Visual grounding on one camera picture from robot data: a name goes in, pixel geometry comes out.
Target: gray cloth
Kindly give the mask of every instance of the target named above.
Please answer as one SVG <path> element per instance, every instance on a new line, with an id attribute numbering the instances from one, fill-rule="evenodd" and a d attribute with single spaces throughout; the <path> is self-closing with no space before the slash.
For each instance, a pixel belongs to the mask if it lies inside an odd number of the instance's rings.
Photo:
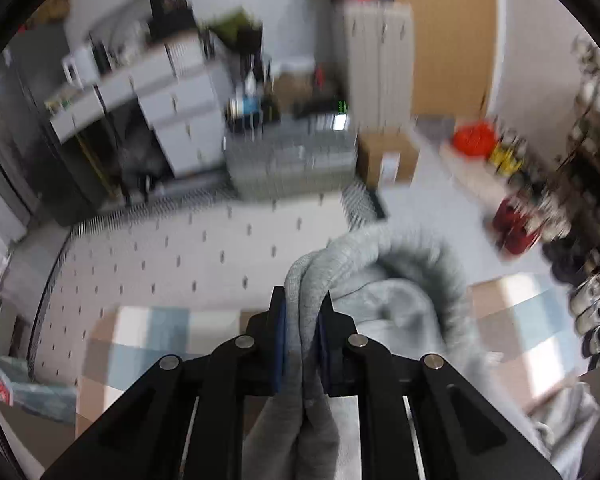
<path id="1" fill-rule="evenodd" d="M 600 418 L 589 385 L 563 388 L 531 415 L 542 438 L 541 452 L 565 480 L 578 477 L 584 446 Z"/>
<path id="2" fill-rule="evenodd" d="M 285 290 L 283 385 L 244 442 L 245 480 L 361 477 L 356 399 L 328 399 L 318 377 L 315 323 L 329 291 L 336 311 L 352 316 L 358 332 L 392 353 L 413 359 L 443 355 L 544 449 L 532 421 L 491 379 L 461 267 L 440 240 L 375 224 L 300 258 L 286 276 Z"/>

